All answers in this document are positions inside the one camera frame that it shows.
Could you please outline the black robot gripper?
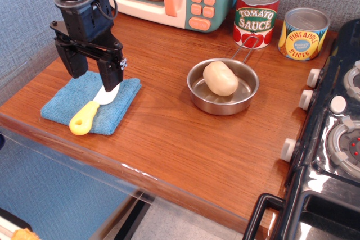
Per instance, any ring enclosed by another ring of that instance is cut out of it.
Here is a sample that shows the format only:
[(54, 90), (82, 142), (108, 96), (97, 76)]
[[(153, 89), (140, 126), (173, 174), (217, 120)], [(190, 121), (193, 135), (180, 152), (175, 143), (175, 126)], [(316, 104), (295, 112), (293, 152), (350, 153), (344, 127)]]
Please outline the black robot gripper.
[(123, 81), (127, 59), (122, 44), (112, 35), (117, 10), (110, 0), (54, 0), (62, 21), (53, 22), (56, 49), (72, 78), (88, 71), (87, 57), (97, 61), (106, 92)]

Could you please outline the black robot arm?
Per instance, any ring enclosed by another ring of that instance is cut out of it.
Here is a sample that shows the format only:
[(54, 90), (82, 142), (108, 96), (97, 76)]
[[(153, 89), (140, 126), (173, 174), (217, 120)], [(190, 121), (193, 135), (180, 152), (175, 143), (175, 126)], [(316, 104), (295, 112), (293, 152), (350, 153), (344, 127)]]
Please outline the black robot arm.
[(97, 62), (105, 91), (123, 81), (127, 62), (122, 44), (111, 29), (118, 14), (109, 0), (54, 0), (62, 20), (53, 21), (55, 45), (68, 73), (77, 79), (88, 71), (88, 58)]

